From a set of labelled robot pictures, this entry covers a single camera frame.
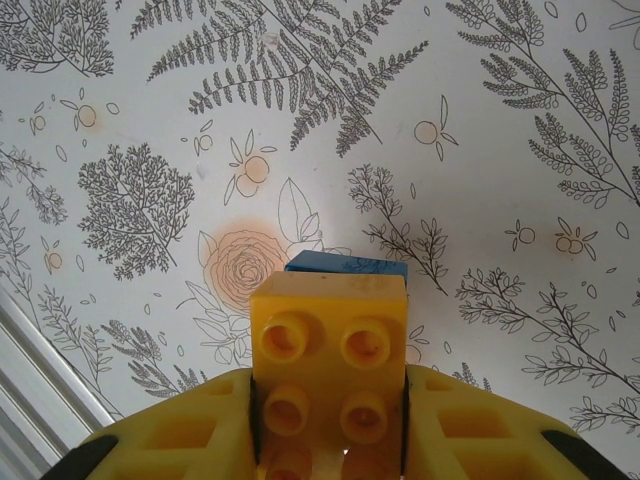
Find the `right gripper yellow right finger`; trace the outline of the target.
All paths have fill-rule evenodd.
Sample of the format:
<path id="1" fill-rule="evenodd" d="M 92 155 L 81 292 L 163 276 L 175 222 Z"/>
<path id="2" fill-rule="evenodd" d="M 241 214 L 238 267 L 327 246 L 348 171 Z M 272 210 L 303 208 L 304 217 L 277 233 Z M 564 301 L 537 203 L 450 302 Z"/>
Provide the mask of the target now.
<path id="1" fill-rule="evenodd" d="M 561 421 L 427 367 L 406 369 L 406 479 L 623 479 Z"/>

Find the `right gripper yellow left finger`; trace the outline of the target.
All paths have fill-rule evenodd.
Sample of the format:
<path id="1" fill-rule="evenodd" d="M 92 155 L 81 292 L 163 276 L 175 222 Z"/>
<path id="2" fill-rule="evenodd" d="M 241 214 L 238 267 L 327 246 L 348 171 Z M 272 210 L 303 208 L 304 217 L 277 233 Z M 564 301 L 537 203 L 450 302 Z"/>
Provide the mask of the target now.
<path id="1" fill-rule="evenodd" d="M 229 371 L 90 435 L 51 479 L 256 479 L 252 372 Z"/>

